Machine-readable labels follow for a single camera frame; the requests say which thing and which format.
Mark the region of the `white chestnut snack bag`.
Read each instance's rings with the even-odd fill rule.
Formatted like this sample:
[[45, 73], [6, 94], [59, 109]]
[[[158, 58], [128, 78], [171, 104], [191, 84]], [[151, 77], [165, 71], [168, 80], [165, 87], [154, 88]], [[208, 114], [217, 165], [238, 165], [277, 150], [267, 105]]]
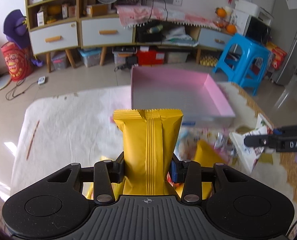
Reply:
[[271, 153], [265, 153], [264, 147], [248, 147], [244, 143], [244, 139], [249, 135], [267, 135], [268, 127], [266, 125], [256, 128], [244, 134], [230, 132], [229, 137], [237, 151], [237, 156], [242, 166], [242, 170], [250, 175], [255, 168], [257, 162], [273, 165], [273, 157]]

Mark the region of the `large yellow snack bag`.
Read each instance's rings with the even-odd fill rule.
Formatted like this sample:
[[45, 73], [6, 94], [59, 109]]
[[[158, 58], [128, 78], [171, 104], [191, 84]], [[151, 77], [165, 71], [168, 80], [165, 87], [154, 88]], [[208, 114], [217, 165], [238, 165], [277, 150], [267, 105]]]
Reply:
[[183, 113], [179, 109], [120, 109], [113, 120], [123, 133], [125, 177], [113, 185], [116, 197], [175, 195], [167, 174]]

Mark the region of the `yellow blue-logo snack bag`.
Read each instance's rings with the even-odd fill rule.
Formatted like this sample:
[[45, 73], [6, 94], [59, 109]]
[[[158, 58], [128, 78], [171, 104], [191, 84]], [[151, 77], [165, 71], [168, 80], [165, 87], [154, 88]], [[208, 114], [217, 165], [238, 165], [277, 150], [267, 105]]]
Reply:
[[[229, 161], [225, 153], [218, 152], [205, 140], [195, 142], [180, 142], [176, 148], [176, 155], [180, 160], [192, 160], [200, 163], [202, 167], [213, 167], [215, 163], [227, 164]], [[181, 197], [184, 184], [174, 186], [177, 194]], [[212, 195], [212, 183], [202, 182], [202, 199]]]

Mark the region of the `pink cardboard box tray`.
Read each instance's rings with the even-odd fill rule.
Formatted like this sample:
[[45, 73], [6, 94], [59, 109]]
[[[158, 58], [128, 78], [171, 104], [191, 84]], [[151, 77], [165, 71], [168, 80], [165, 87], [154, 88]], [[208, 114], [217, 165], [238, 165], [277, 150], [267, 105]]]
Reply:
[[165, 67], [134, 67], [133, 109], [180, 109], [182, 125], [229, 128], [236, 118], [230, 103], [210, 74]]

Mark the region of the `blue plastic stool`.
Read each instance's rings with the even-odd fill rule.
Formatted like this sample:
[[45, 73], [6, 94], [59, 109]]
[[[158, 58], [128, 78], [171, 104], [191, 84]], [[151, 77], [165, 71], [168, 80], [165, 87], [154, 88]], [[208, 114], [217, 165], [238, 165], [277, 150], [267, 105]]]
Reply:
[[[234, 45], [240, 47], [241, 53], [237, 59], [230, 59], [228, 56]], [[242, 88], [252, 89], [255, 96], [267, 71], [270, 57], [271, 51], [264, 45], [236, 33], [225, 46], [212, 72], [220, 70], [228, 81]]]

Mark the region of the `egg carton tray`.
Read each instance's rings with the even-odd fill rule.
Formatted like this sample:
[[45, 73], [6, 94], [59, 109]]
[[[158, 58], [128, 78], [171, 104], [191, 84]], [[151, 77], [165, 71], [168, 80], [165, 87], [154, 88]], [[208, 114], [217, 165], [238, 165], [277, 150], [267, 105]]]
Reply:
[[217, 65], [218, 59], [212, 55], [203, 55], [200, 57], [200, 65], [207, 67], [215, 67]]

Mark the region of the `white power adapter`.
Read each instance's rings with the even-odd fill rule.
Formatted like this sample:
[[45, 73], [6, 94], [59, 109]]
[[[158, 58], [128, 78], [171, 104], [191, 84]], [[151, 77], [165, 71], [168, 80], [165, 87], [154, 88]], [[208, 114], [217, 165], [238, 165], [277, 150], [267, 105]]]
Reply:
[[42, 76], [38, 79], [38, 85], [43, 85], [46, 83], [46, 76]]

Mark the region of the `clear plastic storage bin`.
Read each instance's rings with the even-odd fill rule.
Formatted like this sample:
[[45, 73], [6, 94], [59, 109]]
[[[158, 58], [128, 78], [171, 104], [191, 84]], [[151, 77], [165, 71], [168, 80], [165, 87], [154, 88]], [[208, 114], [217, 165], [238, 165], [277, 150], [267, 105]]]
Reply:
[[185, 63], [187, 61], [189, 54], [189, 51], [168, 51], [166, 52], [165, 63]]

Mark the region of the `red storage box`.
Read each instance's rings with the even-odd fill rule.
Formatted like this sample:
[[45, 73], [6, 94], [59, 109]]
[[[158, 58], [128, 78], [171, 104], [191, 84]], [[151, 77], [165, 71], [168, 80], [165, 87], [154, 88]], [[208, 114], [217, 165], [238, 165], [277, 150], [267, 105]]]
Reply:
[[136, 57], [138, 58], [138, 64], [140, 66], [164, 64], [165, 61], [165, 53], [156, 50], [140, 50], [136, 53]]

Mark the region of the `orange fruit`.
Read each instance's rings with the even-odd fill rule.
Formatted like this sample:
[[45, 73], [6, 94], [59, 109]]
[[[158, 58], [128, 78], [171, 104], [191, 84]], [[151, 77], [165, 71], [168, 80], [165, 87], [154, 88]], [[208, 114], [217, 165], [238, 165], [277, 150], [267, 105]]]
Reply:
[[219, 18], [226, 18], [227, 16], [227, 12], [224, 8], [216, 8], [216, 15]]

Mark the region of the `wooden tv cabinet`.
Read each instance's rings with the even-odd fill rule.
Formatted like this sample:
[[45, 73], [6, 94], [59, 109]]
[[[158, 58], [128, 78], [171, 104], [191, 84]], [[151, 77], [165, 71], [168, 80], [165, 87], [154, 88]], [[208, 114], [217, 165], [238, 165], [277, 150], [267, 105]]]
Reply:
[[99, 64], [107, 50], [123, 46], [166, 49], [223, 50], [232, 34], [199, 15], [161, 7], [118, 6], [115, 14], [82, 17], [81, 48], [101, 48]]

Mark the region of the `black bag on shelf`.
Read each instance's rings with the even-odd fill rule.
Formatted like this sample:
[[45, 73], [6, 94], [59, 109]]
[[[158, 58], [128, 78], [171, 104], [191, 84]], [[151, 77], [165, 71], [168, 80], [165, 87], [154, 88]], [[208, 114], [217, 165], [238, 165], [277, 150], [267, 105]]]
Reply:
[[160, 42], [163, 39], [161, 30], [157, 27], [160, 25], [158, 21], [147, 22], [143, 25], [136, 26], [135, 41], [139, 43]]

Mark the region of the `pink floral cloth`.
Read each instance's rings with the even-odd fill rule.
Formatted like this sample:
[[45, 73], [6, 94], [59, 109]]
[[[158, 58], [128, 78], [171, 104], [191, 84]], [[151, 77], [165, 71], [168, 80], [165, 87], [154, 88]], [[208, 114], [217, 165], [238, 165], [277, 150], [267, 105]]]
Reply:
[[149, 21], [156, 20], [180, 25], [193, 25], [202, 28], [220, 30], [220, 28], [217, 27], [211, 20], [191, 12], [137, 5], [117, 5], [116, 9], [120, 22], [125, 28], [141, 26]]

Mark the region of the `purple plush toy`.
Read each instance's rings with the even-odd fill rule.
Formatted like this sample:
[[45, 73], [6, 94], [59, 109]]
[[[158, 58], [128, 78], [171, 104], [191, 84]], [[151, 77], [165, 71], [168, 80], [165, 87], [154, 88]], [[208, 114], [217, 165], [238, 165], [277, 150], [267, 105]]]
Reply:
[[21, 50], [29, 51], [31, 42], [26, 20], [21, 10], [11, 11], [4, 20], [3, 33], [8, 42], [14, 43]]

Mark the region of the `wooden shelf cabinet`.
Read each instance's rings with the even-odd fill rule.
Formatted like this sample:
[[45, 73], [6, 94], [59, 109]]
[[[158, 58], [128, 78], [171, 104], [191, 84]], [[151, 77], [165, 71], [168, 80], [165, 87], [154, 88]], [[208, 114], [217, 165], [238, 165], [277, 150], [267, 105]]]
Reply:
[[32, 53], [46, 58], [49, 72], [52, 55], [60, 51], [76, 68], [72, 50], [80, 46], [81, 5], [81, 0], [25, 0]]

